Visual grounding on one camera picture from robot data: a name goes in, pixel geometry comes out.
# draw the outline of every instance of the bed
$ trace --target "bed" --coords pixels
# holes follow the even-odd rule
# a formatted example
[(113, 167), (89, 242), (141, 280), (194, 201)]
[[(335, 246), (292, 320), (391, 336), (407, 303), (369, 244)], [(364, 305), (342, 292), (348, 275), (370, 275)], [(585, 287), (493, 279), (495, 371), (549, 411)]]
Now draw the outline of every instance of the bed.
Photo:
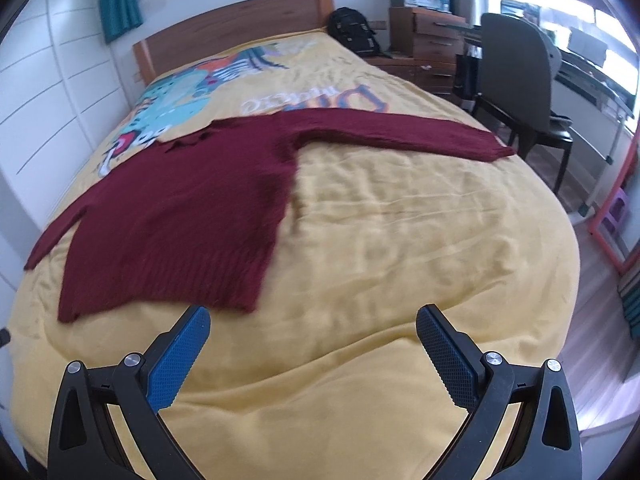
[[(319, 30), (332, 5), (250, 0), (137, 44), (150, 85), (58, 211), (155, 139), (216, 118), (341, 106), (481, 127)], [(43, 464), (66, 364), (115, 364), (186, 307), (136, 302), (58, 323), (72, 235), (25, 275), (10, 321), (12, 417)], [(310, 144), (299, 153), (257, 311), (212, 311), (212, 335), (162, 418), (205, 478), (419, 479), (466, 411), (415, 336), (417, 309), (435, 303), (483, 351), (539, 366), (562, 347), (577, 280), (568, 218), (516, 156), (488, 164)], [(515, 410), (478, 478), (491, 473)], [(121, 414), (113, 416), (134, 468), (152, 478)]]

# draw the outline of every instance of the blue gripper pad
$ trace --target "blue gripper pad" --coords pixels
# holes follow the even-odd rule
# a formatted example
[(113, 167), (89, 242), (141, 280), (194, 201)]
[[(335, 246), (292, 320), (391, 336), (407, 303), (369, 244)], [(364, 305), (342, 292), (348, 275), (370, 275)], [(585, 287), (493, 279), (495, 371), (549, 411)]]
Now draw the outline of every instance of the blue gripper pad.
[(198, 307), (149, 372), (146, 400), (155, 413), (174, 402), (209, 337), (210, 327), (211, 318), (207, 309)]
[[(455, 332), (439, 311), (438, 314), (449, 325), (450, 330)], [(428, 307), (424, 306), (418, 311), (415, 317), (415, 329), (453, 403), (469, 411), (475, 409), (479, 400), (476, 391), (477, 374), (452, 336), (447, 333)]]

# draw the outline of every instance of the chair backrest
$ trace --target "chair backrest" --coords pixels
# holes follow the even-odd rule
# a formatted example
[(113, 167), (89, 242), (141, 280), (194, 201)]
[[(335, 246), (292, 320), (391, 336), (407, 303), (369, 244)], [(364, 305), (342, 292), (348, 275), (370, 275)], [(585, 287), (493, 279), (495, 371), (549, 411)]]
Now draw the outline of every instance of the chair backrest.
[(524, 20), (485, 13), (481, 24), (482, 95), (517, 121), (547, 132), (551, 83), (562, 63), (560, 51)]

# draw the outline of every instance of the metal screw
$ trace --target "metal screw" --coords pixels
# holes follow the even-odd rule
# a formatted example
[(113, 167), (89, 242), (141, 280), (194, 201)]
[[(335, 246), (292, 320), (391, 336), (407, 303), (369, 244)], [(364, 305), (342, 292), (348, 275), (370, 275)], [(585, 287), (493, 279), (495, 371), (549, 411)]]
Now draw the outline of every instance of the metal screw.
[(66, 367), (66, 371), (70, 374), (75, 374), (80, 371), (80, 368), (80, 363), (78, 361), (73, 361), (72, 363), (69, 363), (69, 366)]
[(502, 356), (498, 352), (487, 352), (486, 361), (491, 365), (499, 365), (502, 363)]
[(124, 358), (125, 366), (136, 366), (140, 362), (140, 354), (129, 354)]
[(555, 359), (549, 359), (549, 361), (546, 362), (546, 367), (554, 372), (559, 372), (560, 368), (562, 368), (560, 363)]

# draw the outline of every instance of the wall outlet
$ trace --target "wall outlet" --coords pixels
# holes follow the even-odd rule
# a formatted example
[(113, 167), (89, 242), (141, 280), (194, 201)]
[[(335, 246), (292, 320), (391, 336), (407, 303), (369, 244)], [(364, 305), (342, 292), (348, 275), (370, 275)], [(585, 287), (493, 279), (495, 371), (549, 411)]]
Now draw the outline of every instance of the wall outlet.
[(373, 30), (386, 30), (386, 21), (377, 20), (375, 22), (369, 22), (369, 27), (371, 27)]

